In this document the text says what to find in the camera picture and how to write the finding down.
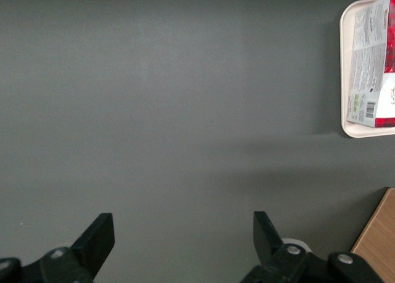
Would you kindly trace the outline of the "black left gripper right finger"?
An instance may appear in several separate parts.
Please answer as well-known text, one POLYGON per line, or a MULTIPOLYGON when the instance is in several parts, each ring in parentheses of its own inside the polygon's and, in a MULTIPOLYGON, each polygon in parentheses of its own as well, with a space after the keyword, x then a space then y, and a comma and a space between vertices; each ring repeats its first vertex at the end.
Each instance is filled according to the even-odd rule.
POLYGON ((284 242, 267 213, 254 212, 254 246, 260 264, 244 282, 382 282, 359 255, 334 252, 326 260, 294 242, 284 242))

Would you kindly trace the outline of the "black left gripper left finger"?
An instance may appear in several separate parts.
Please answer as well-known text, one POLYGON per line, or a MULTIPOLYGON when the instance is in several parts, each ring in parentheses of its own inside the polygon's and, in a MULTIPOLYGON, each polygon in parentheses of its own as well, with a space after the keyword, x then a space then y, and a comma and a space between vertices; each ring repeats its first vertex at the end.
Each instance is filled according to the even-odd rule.
POLYGON ((70 247, 57 247, 23 265, 1 258, 1 282, 94 282, 115 244, 111 213, 101 213, 70 247))

